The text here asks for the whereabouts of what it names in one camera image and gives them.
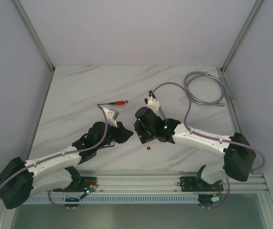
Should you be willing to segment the black fuse box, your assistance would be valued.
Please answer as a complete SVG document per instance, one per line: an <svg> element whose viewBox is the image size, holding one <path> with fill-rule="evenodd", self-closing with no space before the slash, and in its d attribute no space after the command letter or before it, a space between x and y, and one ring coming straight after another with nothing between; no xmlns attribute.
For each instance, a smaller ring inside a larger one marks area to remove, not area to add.
<svg viewBox="0 0 273 229"><path fill-rule="evenodd" d="M139 140L141 141L142 144L146 144L146 143L154 140L154 137L148 133L138 135L138 137L139 137Z"/></svg>

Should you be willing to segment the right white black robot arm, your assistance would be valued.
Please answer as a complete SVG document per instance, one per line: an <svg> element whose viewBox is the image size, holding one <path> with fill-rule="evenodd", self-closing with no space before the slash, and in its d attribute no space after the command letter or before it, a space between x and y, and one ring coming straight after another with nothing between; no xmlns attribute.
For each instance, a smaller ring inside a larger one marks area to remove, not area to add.
<svg viewBox="0 0 273 229"><path fill-rule="evenodd" d="M208 151L221 159L214 166L203 165L199 169L195 178L198 189L206 190L218 180L228 177L240 182L248 180L256 153L244 135L214 135L194 130L175 119L163 120L148 107L137 110L135 117L135 131L142 143L156 139L162 143L188 145Z"/></svg>

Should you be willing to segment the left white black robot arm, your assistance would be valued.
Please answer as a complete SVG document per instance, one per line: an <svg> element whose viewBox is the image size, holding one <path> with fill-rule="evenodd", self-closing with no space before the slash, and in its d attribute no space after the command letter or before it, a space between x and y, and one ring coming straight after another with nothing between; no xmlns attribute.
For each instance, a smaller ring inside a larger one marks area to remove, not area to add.
<svg viewBox="0 0 273 229"><path fill-rule="evenodd" d="M29 197L48 191L82 192L88 195L95 178L84 178L77 166L96 156L98 150L123 144L133 135L121 122L117 126L96 122L69 147L60 152L23 161L12 159L0 173L0 200L6 209L22 205Z"/></svg>

